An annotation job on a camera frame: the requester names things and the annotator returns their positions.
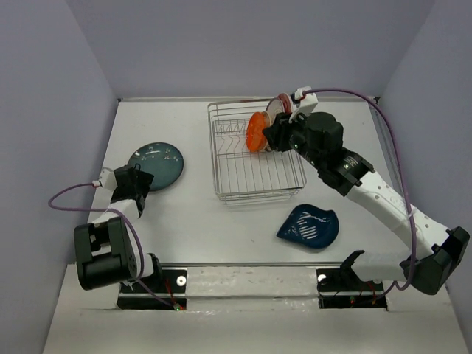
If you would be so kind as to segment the white plate orange sunburst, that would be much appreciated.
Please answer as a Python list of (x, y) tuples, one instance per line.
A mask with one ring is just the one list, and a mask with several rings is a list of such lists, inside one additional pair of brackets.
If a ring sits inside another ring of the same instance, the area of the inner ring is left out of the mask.
[(270, 123), (273, 124), (278, 114), (285, 113), (285, 108), (282, 100), (278, 97), (273, 98), (269, 101), (265, 111), (269, 117)]

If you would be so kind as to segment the dark teal blossom plate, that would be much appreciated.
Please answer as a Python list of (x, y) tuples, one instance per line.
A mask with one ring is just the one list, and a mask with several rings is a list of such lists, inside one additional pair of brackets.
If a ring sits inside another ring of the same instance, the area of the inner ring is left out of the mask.
[(157, 192), (178, 180), (184, 169), (184, 157), (172, 144), (153, 142), (132, 153), (128, 165), (138, 165), (140, 170), (153, 175), (150, 191)]

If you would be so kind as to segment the small beige plate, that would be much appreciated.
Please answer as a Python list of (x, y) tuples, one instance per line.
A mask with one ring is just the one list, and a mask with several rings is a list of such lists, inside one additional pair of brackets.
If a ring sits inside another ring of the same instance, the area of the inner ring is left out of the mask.
[[(263, 129), (271, 127), (272, 121), (271, 121), (270, 115), (266, 111), (263, 111), (263, 116), (264, 116), (264, 122), (265, 122), (265, 127)], [(271, 152), (272, 149), (270, 147), (270, 144), (268, 143), (268, 139), (265, 139), (265, 140), (266, 140), (266, 144), (264, 147), (264, 151)]]

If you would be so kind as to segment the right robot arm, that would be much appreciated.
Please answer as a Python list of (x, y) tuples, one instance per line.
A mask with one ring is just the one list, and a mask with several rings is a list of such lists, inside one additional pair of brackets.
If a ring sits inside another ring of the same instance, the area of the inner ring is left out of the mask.
[(263, 129), (272, 150), (294, 150), (313, 166), (318, 177), (340, 195), (376, 217), (410, 250), (401, 254), (354, 251), (342, 264), (339, 279), (356, 289), (368, 281), (393, 281), (435, 295), (461, 263), (470, 235), (462, 227), (449, 229), (390, 187), (358, 153), (343, 146), (344, 128), (332, 114), (278, 114)]

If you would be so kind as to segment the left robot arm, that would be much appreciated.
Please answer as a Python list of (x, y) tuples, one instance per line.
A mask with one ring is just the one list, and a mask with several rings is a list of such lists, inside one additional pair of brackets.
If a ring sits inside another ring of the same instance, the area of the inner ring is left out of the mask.
[(110, 204), (91, 223), (74, 229), (77, 275), (81, 287), (90, 291), (119, 282), (137, 280), (146, 291), (162, 286), (163, 273), (146, 256), (133, 222), (145, 209), (153, 175), (139, 164), (104, 169), (98, 187), (112, 191)]

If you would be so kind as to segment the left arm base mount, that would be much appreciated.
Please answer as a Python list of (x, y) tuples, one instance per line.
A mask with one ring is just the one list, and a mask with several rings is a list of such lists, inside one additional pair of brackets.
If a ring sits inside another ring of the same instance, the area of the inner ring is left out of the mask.
[(187, 269), (164, 267), (162, 277), (149, 276), (142, 282), (153, 292), (146, 291), (139, 283), (121, 284), (117, 307), (121, 310), (185, 310), (187, 307)]

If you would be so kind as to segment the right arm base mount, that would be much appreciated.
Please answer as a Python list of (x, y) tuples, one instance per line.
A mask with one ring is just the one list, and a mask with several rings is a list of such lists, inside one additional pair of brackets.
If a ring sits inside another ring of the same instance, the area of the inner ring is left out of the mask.
[(380, 283), (363, 282), (340, 268), (318, 268), (316, 281), (318, 305), (322, 310), (388, 308), (386, 298), (381, 297), (384, 286)]

